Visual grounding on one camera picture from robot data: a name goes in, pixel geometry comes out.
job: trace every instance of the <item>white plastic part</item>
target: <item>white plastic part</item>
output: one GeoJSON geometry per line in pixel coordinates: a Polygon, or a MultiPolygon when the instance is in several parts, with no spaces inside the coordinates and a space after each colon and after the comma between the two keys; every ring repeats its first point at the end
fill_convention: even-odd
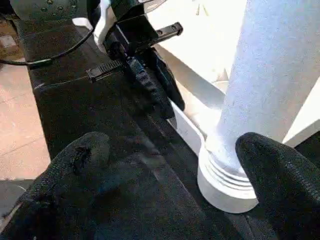
{"type": "Polygon", "coordinates": [[[101,52],[107,53],[103,42],[106,39],[109,29],[116,22],[116,16],[111,7],[110,0],[101,0],[99,7],[101,16],[93,32],[94,42],[101,52]]]}
{"type": "Polygon", "coordinates": [[[77,18],[73,18],[72,22],[74,25],[78,26],[78,27],[85,27],[88,30],[91,30],[93,27],[91,25],[91,23],[89,22],[89,20],[85,17],[77,17],[77,18]]]}
{"type": "Polygon", "coordinates": [[[256,132],[283,141],[320,76],[319,12],[318,1],[248,1],[221,118],[199,154],[199,189],[218,209],[258,203],[236,140],[256,132]]]}

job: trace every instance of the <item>white column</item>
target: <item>white column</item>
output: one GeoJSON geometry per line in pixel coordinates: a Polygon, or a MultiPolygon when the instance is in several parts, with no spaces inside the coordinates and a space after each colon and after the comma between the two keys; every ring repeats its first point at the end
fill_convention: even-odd
{"type": "Polygon", "coordinates": [[[243,213],[258,203],[236,140],[256,132],[282,142],[319,76],[320,1],[248,0],[222,115],[199,154],[212,205],[243,213]]]}

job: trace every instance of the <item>black cable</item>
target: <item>black cable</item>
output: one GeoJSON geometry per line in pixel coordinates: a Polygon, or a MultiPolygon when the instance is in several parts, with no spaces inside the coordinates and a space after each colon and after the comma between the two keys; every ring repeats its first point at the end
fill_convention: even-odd
{"type": "Polygon", "coordinates": [[[9,60],[4,60],[0,59],[0,64],[8,64],[8,65],[15,65],[15,66],[29,66],[29,67],[38,67],[43,64],[51,64],[53,60],[59,59],[65,55],[68,55],[75,51],[77,48],[79,48],[85,41],[88,40],[88,38],[93,34],[94,28],[92,28],[87,35],[82,38],[76,45],[70,47],[68,50],[63,51],[57,55],[53,55],[50,58],[47,59],[42,59],[38,61],[9,61],[9,60]]]}

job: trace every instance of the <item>beige floor tile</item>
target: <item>beige floor tile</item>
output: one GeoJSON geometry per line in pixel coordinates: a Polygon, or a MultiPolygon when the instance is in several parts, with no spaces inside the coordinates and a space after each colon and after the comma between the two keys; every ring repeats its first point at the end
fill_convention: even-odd
{"type": "Polygon", "coordinates": [[[43,136],[34,95],[0,103],[0,156],[43,136]]]}
{"type": "Polygon", "coordinates": [[[0,103],[31,92],[26,66],[0,66],[0,103]]]}
{"type": "Polygon", "coordinates": [[[47,144],[41,137],[0,156],[0,180],[34,179],[49,163],[47,144]]]}

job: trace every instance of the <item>white pillar base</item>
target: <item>white pillar base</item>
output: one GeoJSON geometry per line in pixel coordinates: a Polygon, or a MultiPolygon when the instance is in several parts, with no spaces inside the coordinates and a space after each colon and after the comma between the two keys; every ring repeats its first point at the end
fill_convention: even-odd
{"type": "Polygon", "coordinates": [[[197,181],[204,198],[224,212],[244,213],[258,204],[249,180],[232,176],[219,167],[205,146],[199,153],[197,181]]]}

